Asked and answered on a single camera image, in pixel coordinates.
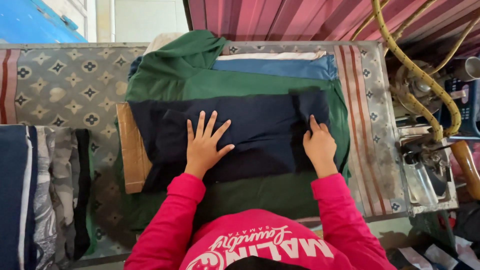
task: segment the cardboard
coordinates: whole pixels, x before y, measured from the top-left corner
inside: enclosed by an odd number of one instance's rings
[[[132,110],[128,102],[117,103],[117,117],[123,158],[125,192],[127,194],[138,193],[142,191],[152,163],[148,160],[144,142],[133,119]]]

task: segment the right hand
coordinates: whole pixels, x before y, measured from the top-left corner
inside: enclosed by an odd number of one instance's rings
[[[303,148],[310,158],[317,175],[323,178],[338,173],[336,165],[333,162],[335,156],[336,144],[328,132],[324,123],[317,124],[315,117],[310,116],[310,128],[313,134],[308,130],[303,136]]]

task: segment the left hand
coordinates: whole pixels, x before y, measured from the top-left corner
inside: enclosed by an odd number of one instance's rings
[[[230,126],[231,121],[226,121],[212,135],[217,112],[213,111],[207,127],[204,131],[205,112],[200,112],[198,126],[195,136],[193,135],[192,122],[187,120],[188,146],[187,146],[187,166],[185,172],[203,179],[207,170],[211,169],[224,155],[232,150],[234,145],[227,145],[220,151],[216,150],[216,144],[223,133]]]

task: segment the pink corrugated wall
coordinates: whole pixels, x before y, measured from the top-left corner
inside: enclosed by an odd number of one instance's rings
[[[388,29],[395,30],[424,2],[390,0],[383,10]],[[189,0],[189,5],[194,29],[235,41],[349,40],[372,10],[370,0]],[[479,12],[480,0],[437,0],[404,31],[399,43],[413,55],[432,44],[436,53],[446,53]],[[357,40],[375,39],[382,38],[373,21]],[[479,44],[480,25],[458,54],[476,53]]]

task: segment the yellow hose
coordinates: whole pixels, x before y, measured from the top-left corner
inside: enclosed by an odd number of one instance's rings
[[[410,71],[412,71],[417,77],[422,79],[427,83],[427,85],[432,89],[432,91],[445,103],[448,110],[450,111],[450,115],[452,117],[452,125],[445,130],[444,135],[450,137],[458,133],[458,129],[461,124],[460,112],[458,111],[458,107],[452,100],[449,94],[447,94],[443,88],[436,83],[428,74],[426,74],[421,68],[419,68],[416,64],[412,62],[402,50],[398,47],[392,35],[388,32],[386,28],[384,17],[382,15],[382,11],[380,8],[380,2],[378,0],[372,0],[373,6],[373,14],[378,22],[378,26],[380,28],[380,33],[382,37],[387,42],[387,46],[392,51],[393,54],[402,62],[404,66],[406,66]],[[427,119],[433,129],[433,139],[435,141],[440,141],[443,138],[442,134],[442,126],[438,123],[435,117],[426,109],[412,94],[408,94],[407,98],[412,103],[412,105],[419,109],[422,113],[423,117]]]
[[[439,70],[441,70],[447,63],[450,61],[450,59],[453,57],[453,55],[456,53],[456,50],[458,50],[458,47],[462,44],[463,40],[467,37],[467,35],[470,33],[472,28],[480,21],[480,14],[474,19],[471,20],[470,23],[467,25],[467,27],[463,30],[462,35],[458,38],[457,42],[455,45],[452,47],[448,55],[445,57],[443,62],[441,62],[432,72],[430,72],[429,75],[432,75]]]
[[[433,3],[435,3],[437,0],[427,0],[423,5],[421,5],[412,15],[410,15],[406,20],[402,22],[402,24],[398,27],[397,30],[395,30],[392,34],[392,38],[394,41],[399,39],[402,36],[403,30],[405,30],[412,22],[415,20],[415,18],[422,14],[425,9],[430,7]],[[385,48],[384,55],[386,55],[388,52],[388,47]]]
[[[384,8],[384,6],[389,2],[390,0],[384,0],[382,2],[382,5],[380,6],[380,9]],[[360,26],[355,30],[355,33],[353,33],[352,37],[350,38],[350,41],[354,41],[355,38],[360,34],[360,32],[373,20],[373,11],[368,15],[367,18],[363,21],[363,23],[360,24]]]

